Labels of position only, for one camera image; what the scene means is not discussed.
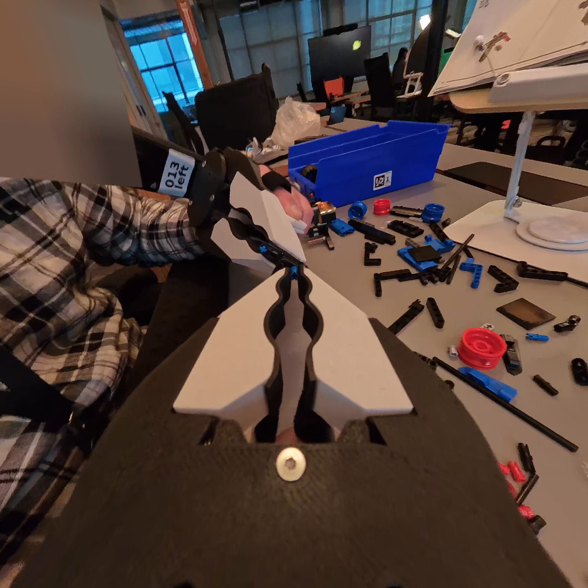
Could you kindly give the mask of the black chair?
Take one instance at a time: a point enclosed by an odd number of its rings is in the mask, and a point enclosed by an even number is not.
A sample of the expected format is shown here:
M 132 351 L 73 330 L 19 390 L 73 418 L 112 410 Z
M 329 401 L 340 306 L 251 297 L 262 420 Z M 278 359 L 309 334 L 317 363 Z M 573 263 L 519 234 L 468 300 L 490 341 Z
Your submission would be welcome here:
M 271 69 L 265 63 L 259 74 L 196 94 L 197 126 L 191 124 L 173 94 L 164 93 L 164 97 L 190 147 L 200 156 L 205 147 L 244 150 L 254 138 L 265 141 L 275 128 L 279 109 Z

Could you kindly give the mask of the black angular brick cluster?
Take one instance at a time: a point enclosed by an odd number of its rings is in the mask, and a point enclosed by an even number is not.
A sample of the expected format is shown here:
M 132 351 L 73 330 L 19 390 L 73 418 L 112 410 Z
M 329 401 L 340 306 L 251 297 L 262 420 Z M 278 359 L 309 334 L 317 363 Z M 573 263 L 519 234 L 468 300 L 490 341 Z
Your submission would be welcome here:
M 506 351 L 502 357 L 506 371 L 512 376 L 522 374 L 523 366 L 518 347 L 518 341 L 508 334 L 500 334 L 506 344 Z

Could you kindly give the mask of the pile of small mixed bricks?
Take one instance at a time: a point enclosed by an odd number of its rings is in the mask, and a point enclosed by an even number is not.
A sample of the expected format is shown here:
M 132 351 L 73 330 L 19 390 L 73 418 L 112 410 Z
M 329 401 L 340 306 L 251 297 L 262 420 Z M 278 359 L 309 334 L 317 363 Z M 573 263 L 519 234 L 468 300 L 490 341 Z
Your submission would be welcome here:
M 547 523 L 526 503 L 532 490 L 539 482 L 539 475 L 534 465 L 532 452 L 526 443 L 518 443 L 518 459 L 497 462 L 499 470 L 506 479 L 507 487 L 514 498 L 517 510 L 531 528 L 535 536 L 546 527 Z

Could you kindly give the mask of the black monitor screen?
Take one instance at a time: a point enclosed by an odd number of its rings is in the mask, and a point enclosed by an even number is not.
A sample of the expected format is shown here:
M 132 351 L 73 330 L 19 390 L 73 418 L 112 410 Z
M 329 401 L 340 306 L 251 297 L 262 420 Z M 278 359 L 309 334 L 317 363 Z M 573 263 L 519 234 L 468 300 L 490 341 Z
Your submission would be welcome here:
M 364 61 L 371 55 L 371 26 L 339 28 L 337 34 L 307 41 L 312 89 L 322 92 L 324 82 L 342 77 L 344 92 L 364 76 Z

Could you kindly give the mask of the blue plastic bin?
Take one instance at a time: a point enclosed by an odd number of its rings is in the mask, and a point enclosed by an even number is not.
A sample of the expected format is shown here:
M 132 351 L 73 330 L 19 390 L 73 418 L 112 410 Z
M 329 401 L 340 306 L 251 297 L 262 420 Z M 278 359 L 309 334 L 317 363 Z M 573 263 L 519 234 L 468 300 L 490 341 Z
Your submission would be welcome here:
M 388 121 L 289 148 L 289 179 L 335 207 L 381 197 L 433 179 L 450 125 Z M 318 168 L 316 183 L 300 174 Z

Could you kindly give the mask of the small beam and pins assembly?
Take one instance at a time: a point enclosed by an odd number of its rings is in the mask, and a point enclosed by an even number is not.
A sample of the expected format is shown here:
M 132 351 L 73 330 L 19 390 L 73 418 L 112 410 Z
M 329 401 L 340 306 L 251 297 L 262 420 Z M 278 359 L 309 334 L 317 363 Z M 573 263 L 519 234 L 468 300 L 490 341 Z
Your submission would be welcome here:
M 299 260 L 293 254 L 286 252 L 272 242 L 254 238 L 253 243 L 254 251 L 261 254 L 266 261 L 272 263 L 275 267 L 275 272 L 279 269 L 288 269 L 292 281 L 297 281 L 303 274 L 305 261 Z

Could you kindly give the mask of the black perforated connector brick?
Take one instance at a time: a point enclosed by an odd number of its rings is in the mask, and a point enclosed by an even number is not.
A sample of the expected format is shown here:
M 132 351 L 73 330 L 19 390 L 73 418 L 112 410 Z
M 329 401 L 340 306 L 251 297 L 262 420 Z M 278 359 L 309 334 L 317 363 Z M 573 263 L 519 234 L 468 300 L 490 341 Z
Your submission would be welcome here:
M 420 281 L 423 285 L 427 285 L 428 283 L 445 283 L 450 272 L 450 269 L 431 268 L 428 271 L 407 276 L 406 281 Z

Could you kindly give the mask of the black flat panel tile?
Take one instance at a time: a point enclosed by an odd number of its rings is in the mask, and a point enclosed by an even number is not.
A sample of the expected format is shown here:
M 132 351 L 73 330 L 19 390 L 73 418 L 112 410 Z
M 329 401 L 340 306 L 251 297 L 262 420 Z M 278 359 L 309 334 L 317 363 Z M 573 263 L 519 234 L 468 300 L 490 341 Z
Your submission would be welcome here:
M 518 298 L 496 308 L 507 319 L 525 328 L 527 331 L 547 324 L 556 319 L 556 316 L 533 304 L 525 298 Z

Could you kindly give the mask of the paned window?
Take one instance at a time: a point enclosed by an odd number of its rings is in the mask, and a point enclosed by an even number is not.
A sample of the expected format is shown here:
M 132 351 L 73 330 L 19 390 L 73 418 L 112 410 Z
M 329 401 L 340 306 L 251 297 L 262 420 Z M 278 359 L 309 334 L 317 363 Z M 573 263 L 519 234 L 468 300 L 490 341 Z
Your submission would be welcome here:
M 195 121 L 195 96 L 204 88 L 180 16 L 172 11 L 119 23 L 157 112 L 169 110 L 169 93 Z

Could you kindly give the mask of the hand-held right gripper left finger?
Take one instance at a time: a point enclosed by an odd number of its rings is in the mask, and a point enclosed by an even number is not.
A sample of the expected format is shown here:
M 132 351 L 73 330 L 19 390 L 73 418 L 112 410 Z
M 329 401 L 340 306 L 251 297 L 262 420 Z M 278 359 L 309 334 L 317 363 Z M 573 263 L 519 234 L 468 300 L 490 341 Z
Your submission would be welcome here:
M 176 413 L 234 420 L 274 442 L 283 397 L 276 338 L 285 327 L 290 269 L 281 269 L 221 313 L 173 403 Z

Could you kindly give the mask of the long black axle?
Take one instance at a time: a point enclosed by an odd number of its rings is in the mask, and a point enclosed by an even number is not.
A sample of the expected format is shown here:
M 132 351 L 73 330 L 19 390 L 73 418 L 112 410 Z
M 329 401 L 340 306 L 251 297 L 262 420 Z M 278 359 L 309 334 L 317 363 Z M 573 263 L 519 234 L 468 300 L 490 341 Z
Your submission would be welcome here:
M 484 397 L 489 399 L 490 401 L 496 403 L 504 410 L 508 411 L 510 414 L 514 415 L 522 422 L 525 422 L 534 430 L 537 430 L 545 437 L 549 438 L 550 440 L 554 441 L 559 446 L 565 448 L 569 452 L 576 453 L 579 450 L 578 445 L 574 444 L 570 440 L 566 439 L 565 437 L 561 436 L 554 430 L 550 429 L 543 423 L 539 422 L 538 420 L 534 419 L 532 416 L 528 415 L 524 411 L 520 410 L 519 408 L 513 406 L 509 402 L 505 401 L 495 393 L 487 390 L 485 387 L 481 386 L 477 382 L 475 382 L 472 378 L 469 378 L 465 374 L 459 372 L 459 370 L 455 369 L 454 367 L 448 365 L 443 360 L 439 359 L 438 357 L 432 357 L 432 360 L 438 364 L 444 371 L 448 372 L 449 374 L 453 375 L 455 378 L 459 379 L 461 382 L 466 384 L 467 386 L 471 387 L 472 389 L 476 390 Z

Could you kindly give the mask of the blue curved brick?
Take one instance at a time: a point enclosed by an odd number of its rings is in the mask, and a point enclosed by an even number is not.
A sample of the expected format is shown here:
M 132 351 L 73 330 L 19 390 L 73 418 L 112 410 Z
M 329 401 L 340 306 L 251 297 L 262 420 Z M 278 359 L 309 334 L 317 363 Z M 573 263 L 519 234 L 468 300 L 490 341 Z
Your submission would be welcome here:
M 518 395 L 518 390 L 516 388 L 492 378 L 483 371 L 478 371 L 468 366 L 460 367 L 458 371 L 504 401 L 511 402 Z

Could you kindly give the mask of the person's left forearm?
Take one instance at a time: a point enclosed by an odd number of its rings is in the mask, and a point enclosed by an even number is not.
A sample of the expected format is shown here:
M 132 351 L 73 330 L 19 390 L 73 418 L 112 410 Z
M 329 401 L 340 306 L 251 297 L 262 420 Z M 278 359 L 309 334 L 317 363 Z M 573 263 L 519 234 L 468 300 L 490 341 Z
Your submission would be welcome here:
M 163 267 L 203 254 L 189 225 L 188 200 L 140 198 L 120 187 L 75 184 L 70 198 L 93 261 L 108 266 Z

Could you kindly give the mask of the black bent connector beam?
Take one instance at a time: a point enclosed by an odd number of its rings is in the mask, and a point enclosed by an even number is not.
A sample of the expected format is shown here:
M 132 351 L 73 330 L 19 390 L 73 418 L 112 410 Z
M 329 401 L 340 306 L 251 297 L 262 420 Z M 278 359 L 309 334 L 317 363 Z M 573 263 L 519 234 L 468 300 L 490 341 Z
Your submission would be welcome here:
M 516 272 L 519 277 L 539 281 L 565 282 L 569 277 L 566 272 L 541 269 L 524 261 L 517 263 Z

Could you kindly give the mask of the grey desk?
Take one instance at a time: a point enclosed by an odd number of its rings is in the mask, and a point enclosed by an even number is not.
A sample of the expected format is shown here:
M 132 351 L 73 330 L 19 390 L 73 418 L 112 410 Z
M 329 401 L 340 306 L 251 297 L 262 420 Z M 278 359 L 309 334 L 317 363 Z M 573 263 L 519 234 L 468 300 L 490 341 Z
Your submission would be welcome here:
M 486 399 L 460 381 L 455 392 L 479 425 L 501 462 L 517 459 L 516 445 L 527 443 L 533 454 L 540 480 L 528 497 L 528 505 L 544 517 L 547 526 L 539 539 L 574 587 L 587 587 L 587 388 L 575 385 L 569 363 L 574 357 L 587 359 L 587 289 L 569 284 L 524 280 L 511 293 L 493 292 L 495 281 L 486 273 L 477 290 L 471 289 L 469 274 L 457 271 L 452 284 L 398 283 L 387 281 L 383 296 L 373 293 L 374 268 L 362 264 L 359 234 L 333 236 L 334 250 L 325 245 L 304 244 L 310 269 L 338 290 L 370 317 L 389 326 L 415 299 L 436 299 L 445 317 L 445 327 L 436 329 L 423 312 L 399 335 L 410 349 L 429 357 L 438 356 L 458 368 L 461 363 L 447 356 L 447 347 L 456 345 L 469 327 L 492 323 L 496 331 L 510 334 L 520 345 L 523 373 L 508 374 L 503 364 L 491 372 L 518 389 L 515 406 L 577 444 L 579 451 L 568 452 L 517 417 Z M 520 297 L 556 315 L 556 321 L 571 314 L 580 315 L 580 326 L 571 333 L 548 334 L 546 343 L 525 341 L 525 330 L 496 312 L 496 308 Z M 540 375 L 558 391 L 551 397 L 532 378 Z

